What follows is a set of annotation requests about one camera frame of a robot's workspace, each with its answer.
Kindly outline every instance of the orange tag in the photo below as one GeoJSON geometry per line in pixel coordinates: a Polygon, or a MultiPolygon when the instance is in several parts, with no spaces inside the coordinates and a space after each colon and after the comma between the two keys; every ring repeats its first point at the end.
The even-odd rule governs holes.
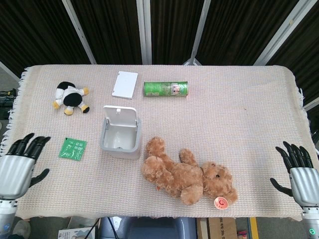
{"type": "Polygon", "coordinates": [[[228,208],[228,201],[226,198],[217,197],[214,201],[215,207],[219,210],[225,210],[228,208]]]}

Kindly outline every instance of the beige tablecloth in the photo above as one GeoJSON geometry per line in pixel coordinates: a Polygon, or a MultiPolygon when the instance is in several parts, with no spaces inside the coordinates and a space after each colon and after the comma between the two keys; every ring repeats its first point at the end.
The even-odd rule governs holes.
{"type": "MultiPolygon", "coordinates": [[[[51,136],[35,166],[35,174],[49,175],[19,200],[17,215],[101,217],[295,217],[300,207],[279,193],[274,177],[290,186],[275,146],[286,140],[307,148],[316,158],[308,121],[301,107],[293,74],[280,66],[118,66],[45,65],[28,68],[20,83],[11,114],[10,131],[2,151],[27,133],[51,136]],[[132,100],[111,96],[119,71],[137,72],[132,100]],[[87,114],[75,109],[66,116],[52,107],[62,81],[78,88],[87,114]],[[146,98],[145,81],[188,81],[187,98],[146,98]],[[138,160],[110,157],[99,147],[103,105],[134,107],[143,121],[143,148],[155,135],[178,161],[178,151],[190,148],[199,164],[215,160],[231,170],[239,199],[226,211],[203,197],[193,206],[156,191],[141,175],[144,153],[138,160]],[[87,141],[80,162],[58,157],[65,137],[87,141]]],[[[318,161],[313,160],[318,168],[318,161]]]]}

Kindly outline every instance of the open lid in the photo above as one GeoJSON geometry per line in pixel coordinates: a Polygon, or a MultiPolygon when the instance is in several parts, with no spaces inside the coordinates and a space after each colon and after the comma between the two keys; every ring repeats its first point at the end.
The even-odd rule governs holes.
{"type": "Polygon", "coordinates": [[[136,110],[123,106],[103,106],[106,120],[110,125],[136,127],[138,118],[136,110]]]}

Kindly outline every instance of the brown teddy bear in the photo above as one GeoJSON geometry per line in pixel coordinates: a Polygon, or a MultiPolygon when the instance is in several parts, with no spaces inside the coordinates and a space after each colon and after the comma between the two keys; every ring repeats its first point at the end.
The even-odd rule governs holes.
{"type": "Polygon", "coordinates": [[[165,189],[173,197],[180,197],[186,205],[192,205],[203,193],[215,200],[222,196],[228,204],[237,200],[229,170],[214,162],[205,162],[200,168],[193,153],[182,149],[181,163],[173,162],[165,153],[165,143],[160,137],[152,138],[146,146],[149,157],[142,166],[145,179],[156,184],[156,189],[165,189]]]}

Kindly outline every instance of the can label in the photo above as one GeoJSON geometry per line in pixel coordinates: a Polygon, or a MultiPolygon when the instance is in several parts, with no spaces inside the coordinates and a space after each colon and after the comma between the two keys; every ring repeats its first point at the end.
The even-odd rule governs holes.
{"type": "Polygon", "coordinates": [[[184,96],[188,95],[188,82],[144,82],[145,96],[184,96]]]}

